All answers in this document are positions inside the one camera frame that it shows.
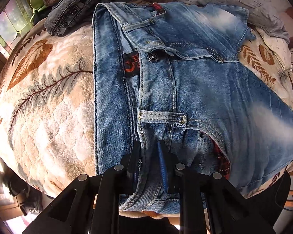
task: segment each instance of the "seam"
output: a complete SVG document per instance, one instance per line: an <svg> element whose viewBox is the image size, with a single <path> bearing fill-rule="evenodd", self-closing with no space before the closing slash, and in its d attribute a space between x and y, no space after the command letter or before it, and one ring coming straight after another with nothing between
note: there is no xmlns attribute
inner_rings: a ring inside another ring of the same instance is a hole
<svg viewBox="0 0 293 234"><path fill-rule="evenodd" d="M100 6L103 6L107 9L107 11L113 15L114 18L116 18L116 20L120 23L120 25L122 26L123 23L121 22L120 18L113 12L112 8L110 5L108 4L100 4Z"/></svg>
<svg viewBox="0 0 293 234"><path fill-rule="evenodd" d="M93 79L94 79L94 102L95 102L95 130L94 130L94 140L95 140L95 147L94 147L94 154L95 154L95 158L96 158L96 162L95 162L95 173L96 175L99 174L99 159L98 159L98 140L97 140L97 93L96 93L96 36L95 36L95 27L96 27L96 20L95 20L95 15L93 14L92 17L92 21L93 21Z"/></svg>
<svg viewBox="0 0 293 234"><path fill-rule="evenodd" d="M138 25L138 24L141 24L141 23L144 23L144 22L150 22L151 24L154 23L154 21L152 19L146 19L144 21L140 21L140 22L137 22L137 23L132 23L132 24L125 24L123 25L124 27L129 27L129 26L135 26L135 25Z"/></svg>
<svg viewBox="0 0 293 234"><path fill-rule="evenodd" d="M179 199L166 199L166 200L156 200L156 202L167 202L167 201L179 201Z"/></svg>
<svg viewBox="0 0 293 234"><path fill-rule="evenodd" d="M175 91L174 91L174 83L173 83L173 80L172 80L172 68L170 66L170 62L169 62L168 59L167 59L167 61L168 61L168 66L169 66L170 80L172 82L172 111L174 112L175 111Z"/></svg>
<svg viewBox="0 0 293 234"><path fill-rule="evenodd" d="M60 21L60 22L65 21L65 20L61 20L61 17L62 17L64 14L66 14L67 11L70 11L70 10L71 10L71 5L72 5L72 4L75 4L76 2L77 2L77 0L74 0L74 1L72 1L69 5L66 6L66 8L63 10L63 12L61 13L61 15L59 16L58 20L56 21L56 23L55 23L54 26L52 27L52 30L51 30L52 33L54 33L53 31L56 30L57 27L60 28L60 27L58 26L59 21Z"/></svg>
<svg viewBox="0 0 293 234"><path fill-rule="evenodd" d="M180 42L180 43L173 43L173 42L165 42L166 44L172 44L173 46L193 46L194 44L191 44L189 42ZM210 49L207 47L202 47L202 49L209 50L213 55L215 55L217 58L219 58L222 62L224 62L224 58L214 49Z"/></svg>
<svg viewBox="0 0 293 234"><path fill-rule="evenodd" d="M180 122L180 120L174 120L174 119L170 119L170 120L165 120L165 119L153 119L153 118L142 118L142 120L162 120L162 121L177 121L177 122Z"/></svg>
<svg viewBox="0 0 293 234"><path fill-rule="evenodd" d="M130 14L132 14L133 16L135 16L136 18L140 19L142 22L142 18L140 18L138 15L136 15L135 13L133 13L130 9L127 8L127 6L123 3L123 7L125 8L125 10L127 10Z"/></svg>
<svg viewBox="0 0 293 234"><path fill-rule="evenodd" d="M206 131L208 131L209 133L211 133L213 136L215 136L211 131L209 131L208 129L206 129L205 127L201 127L201 126L186 126L186 128L201 128L201 129L205 129ZM220 141L221 141L221 143L223 144L223 145L225 145L224 144L224 142L223 142L223 140L222 140L222 137L220 136L220 134L217 132L217 130L216 130L216 133L218 134L218 136L220 137L219 139L220 139Z"/></svg>
<svg viewBox="0 0 293 234"><path fill-rule="evenodd" d="M243 39L243 37L245 36L245 34L246 34L246 32L247 32L248 29L249 29L249 27L246 27L246 30L245 30L245 32L243 33L242 37L240 38L239 42L237 43L237 46L240 45L240 42L241 42L241 40Z"/></svg>
<svg viewBox="0 0 293 234"><path fill-rule="evenodd" d="M174 115L174 114L160 114L160 113L144 113L144 115L157 115L157 116L175 116L175 117L185 117L185 115Z"/></svg>
<svg viewBox="0 0 293 234"><path fill-rule="evenodd" d="M154 33L151 31L150 27L147 26L147 31L156 39L159 40L159 43L162 44L162 45L165 45L164 42L158 37L158 36L155 36Z"/></svg>
<svg viewBox="0 0 293 234"><path fill-rule="evenodd" d="M172 124L170 125L170 129L169 129L169 135L168 135L168 141L170 141L170 134L172 132Z"/></svg>
<svg viewBox="0 0 293 234"><path fill-rule="evenodd" d="M141 97L139 99L139 104L140 104L140 107L142 106L142 98L143 98L143 65L142 65L142 62L140 64L140 78L141 78ZM139 112L139 121L141 121L141 112ZM144 134L142 132L142 128L141 128L141 123L138 123L137 124L137 128L139 128L140 130L140 133L141 133L141 136L142 136L142 146L143 146L143 151L144 151L144 157L141 158L141 160L143 161L143 164L144 164L144 167L146 167L146 158L145 158L145 150L146 150L146 143L145 143L145 138L144 138ZM137 198L137 194L134 194L132 196L132 198L130 198L130 200L127 202L127 208L131 207L131 203L132 201L134 201L135 199Z"/></svg>
<svg viewBox="0 0 293 234"><path fill-rule="evenodd" d="M158 195L158 192L159 192L159 190L161 189L161 183L159 183L158 184L158 187L157 187L157 190L156 190L156 192L155 192L155 194L154 194L154 197L153 197L153 199L149 202L149 204L143 209L143 210L145 210L146 208L148 208L151 204L153 204L155 201L156 201L156 198L157 198L157 195Z"/></svg>
<svg viewBox="0 0 293 234"><path fill-rule="evenodd" d="M110 14L110 20L111 20L111 24L113 26L113 29L114 29L114 34L116 36L116 42L117 42L117 52L120 54L121 53L121 48L120 48L120 44L119 44L119 36L117 35L117 29L116 29L116 26L113 22L113 17L112 15ZM119 61L119 64L122 68L121 70L121 73L122 73L122 79L123 79L123 86L124 86L124 91L125 91L125 94L126 94L126 99L127 99L127 121L128 121L128 133L129 133L129 139L130 139L130 144L129 144L129 147L130 147L130 152L132 150L132 147L131 147L131 142L133 143L133 138L131 136L131 126L130 126L130 111L129 111L129 96L128 96L128 86L127 86L127 83L126 83L126 80L125 80L125 73L124 73L124 67L123 67L123 60L121 59L121 56L119 55L118 56L118 61Z"/></svg>

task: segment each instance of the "jeans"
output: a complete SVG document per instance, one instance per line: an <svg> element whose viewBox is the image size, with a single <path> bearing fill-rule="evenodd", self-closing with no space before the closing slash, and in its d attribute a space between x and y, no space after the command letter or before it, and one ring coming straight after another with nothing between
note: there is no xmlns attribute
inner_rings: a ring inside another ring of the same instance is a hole
<svg viewBox="0 0 293 234"><path fill-rule="evenodd" d="M141 142L134 195L120 210L179 213L162 186L158 140L183 164L218 171L242 194L293 160L293 110L237 57L248 11L180 2L100 3L93 15L97 174Z"/></svg>

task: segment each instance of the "bed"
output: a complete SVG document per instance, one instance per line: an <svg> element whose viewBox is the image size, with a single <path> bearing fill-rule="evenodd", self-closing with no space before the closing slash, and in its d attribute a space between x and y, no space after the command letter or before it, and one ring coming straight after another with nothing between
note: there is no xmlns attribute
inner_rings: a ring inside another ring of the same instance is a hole
<svg viewBox="0 0 293 234"><path fill-rule="evenodd" d="M96 171L93 32L84 24L59 38L43 23L23 37L0 74L0 157L31 186L56 197L79 174ZM243 43L241 63L293 109L287 38L250 26L256 40ZM270 187L286 170L293 161L244 196Z"/></svg>

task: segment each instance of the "stitching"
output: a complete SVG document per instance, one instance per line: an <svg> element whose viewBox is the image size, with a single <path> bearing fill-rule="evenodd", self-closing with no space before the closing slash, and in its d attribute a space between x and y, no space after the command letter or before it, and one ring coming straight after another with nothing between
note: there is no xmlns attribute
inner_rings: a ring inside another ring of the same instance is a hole
<svg viewBox="0 0 293 234"><path fill-rule="evenodd" d="M142 65L142 62L140 64L140 74L141 74L141 76L140 76L140 78L141 78L141 97L139 99L139 102L140 102L140 107L141 107L142 106L142 97L143 97L143 65ZM139 121L141 121L141 112L139 112ZM145 158L145 155L146 155L146 153L145 153L146 143L145 143L144 134L143 134L142 128L141 128L141 123L138 123L137 127L139 128L140 133L142 135L142 142L141 143L142 143L142 146L143 146L143 149L144 149L143 150L144 151L144 158L141 158L141 160L143 159L144 167L146 167L146 163L147 163L146 158ZM132 201L135 200L136 197L137 197L137 195L134 194L132 196L131 200L128 201L127 205L130 205L132 203Z"/></svg>
<svg viewBox="0 0 293 234"><path fill-rule="evenodd" d="M165 42L166 44L172 44L173 46L193 46L194 44L191 44L189 42L180 42L180 43L174 43L174 42ZM221 57L218 52L216 52L215 50L213 49L210 49L210 48L207 48L207 47L204 47L202 49L206 49L206 50L210 50L210 52L216 56L216 58L220 59L222 62L224 62L224 58Z"/></svg>
<svg viewBox="0 0 293 234"><path fill-rule="evenodd" d="M172 124L170 125L170 129L169 129L168 141L170 141L170 133L171 132L172 132Z"/></svg>
<svg viewBox="0 0 293 234"><path fill-rule="evenodd" d="M165 119L153 119L153 118L144 118L145 120L162 120L162 121L165 121ZM171 119L171 120L167 120L167 121L177 121L177 122L180 122L180 120L174 120L174 119Z"/></svg>
<svg viewBox="0 0 293 234"><path fill-rule="evenodd" d="M174 83L172 81L172 70L171 70L169 60L168 60L168 66L169 66L170 79L172 82L172 111L175 111L175 91L174 91Z"/></svg>
<svg viewBox="0 0 293 234"><path fill-rule="evenodd" d="M111 19L111 24L113 26L113 29L114 29L114 34L116 36L116 43L117 43L117 48L118 48L118 53L121 52L121 48L120 48L120 44L119 44L119 36L117 35L117 29L116 29L116 26L114 24L114 18L112 17L112 15L110 14L110 19ZM123 68L123 62L122 62L122 59L120 58L120 56L118 56L118 61L119 61L119 64L120 66L122 67L122 79L123 79L123 86L124 86L124 91L125 91L125 94L126 94L126 99L127 99L127 120L128 120L128 133L129 133L129 139L130 139L130 142L133 141L133 138L131 136L131 133L132 133L132 129L131 129L131 125L130 125L130 111L129 111L129 95L128 95L128 86L127 86L127 83L125 81L125 73L124 73L124 68Z"/></svg>
<svg viewBox="0 0 293 234"><path fill-rule="evenodd" d="M151 35L153 35L154 38L156 38L156 39L159 40L159 43L160 43L160 44L165 45L164 42L163 42L158 36L155 36L155 35L154 35L154 33L151 31L150 27L147 27L146 29L148 30L148 32L149 32Z"/></svg>
<svg viewBox="0 0 293 234"><path fill-rule="evenodd" d="M205 129L206 131L208 131L209 133L211 133L213 136L215 136L211 131L209 131L208 129L206 129L206 128L204 128L204 127L201 127L201 126L186 126L186 128L200 128L200 129Z"/></svg>
<svg viewBox="0 0 293 234"><path fill-rule="evenodd" d="M97 24L95 24L96 20L95 20L95 16L93 14L92 17L92 21L93 21L93 67L96 67L96 36L95 36L95 27L97 26ZM95 130L94 130L94 140L95 140L95 147L94 147L94 154L95 154L95 158L96 158L96 162L95 162L95 173L96 175L99 174L99 159L98 159L98 140L97 140L97 93L96 93L96 69L94 69L93 72L93 81L94 81L94 102L95 102Z"/></svg>
<svg viewBox="0 0 293 234"><path fill-rule="evenodd" d="M144 21L140 21L140 22L137 22L137 23L132 23L132 24L127 24L127 25L124 25L125 28L129 27L129 26L134 26L134 25L138 25L138 24L142 24L144 22L149 22L150 24L153 24L153 22L151 21L151 19L146 19Z"/></svg>
<svg viewBox="0 0 293 234"><path fill-rule="evenodd" d="M157 190L156 190L156 192L155 192L155 194L154 194L153 199L152 199L152 200L149 202L149 204L144 208L144 210L156 201L157 196L158 196L158 192L159 192L159 190L161 189L161 187L162 187L162 186L161 186L161 183L159 183L159 184L158 184L158 187L157 187Z"/></svg>
<svg viewBox="0 0 293 234"><path fill-rule="evenodd" d="M185 117L185 115L179 116L179 115L174 115L174 114L157 114L157 113L144 113L144 115L157 115L157 116L175 116L175 117Z"/></svg>
<svg viewBox="0 0 293 234"><path fill-rule="evenodd" d="M240 38L239 42L236 44L237 46L240 45L240 42L241 42L241 40L243 39L243 37L245 36L245 34L246 34L246 32L247 32L248 29L249 29L249 27L246 27L245 32L242 34L242 37Z"/></svg>
<svg viewBox="0 0 293 234"><path fill-rule="evenodd" d="M130 9L127 8L127 6L124 3L122 5L130 14L132 14L133 16L135 16L136 18L140 19L143 22L142 18L140 18L138 15L134 14Z"/></svg>
<svg viewBox="0 0 293 234"><path fill-rule="evenodd" d="M66 8L63 10L62 14L60 15L60 17L58 18L58 20L57 20L56 23L54 24L54 26L53 26L53 28L52 28L52 30L51 30L52 33L54 33L54 31L56 30L56 28L58 28L57 32L59 32L59 30L60 30L60 28L61 28L60 24L61 24L62 22L65 22L69 15L67 15L66 17L64 17L63 20L61 20L61 18L63 17L63 15L65 15L65 14L67 13L67 11L70 11L70 10L71 10L71 5L74 5L74 6L76 5L76 2L77 2L77 1L79 2L79 0L74 0L74 1L72 1L68 6L66 6ZM72 22L74 19L76 19L76 17L77 17L78 15L80 15L80 13L85 9L85 6L82 7L82 8L79 10L79 12L77 13L77 15L75 15L75 17L71 20L71 22Z"/></svg>
<svg viewBox="0 0 293 234"><path fill-rule="evenodd" d="M113 15L114 18L120 23L120 25L123 25L120 18L113 12L112 8L108 4L100 4L101 6L105 7L107 11Z"/></svg>

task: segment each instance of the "gray denim jacket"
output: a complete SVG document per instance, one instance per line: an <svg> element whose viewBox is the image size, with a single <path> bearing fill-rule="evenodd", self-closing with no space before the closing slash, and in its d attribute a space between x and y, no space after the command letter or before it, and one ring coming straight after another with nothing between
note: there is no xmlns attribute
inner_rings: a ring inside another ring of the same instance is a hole
<svg viewBox="0 0 293 234"><path fill-rule="evenodd" d="M81 25L88 16L91 20L94 9L99 2L108 1L109 0L61 0L52 8L44 26L50 35L62 37L67 34L72 27Z"/></svg>

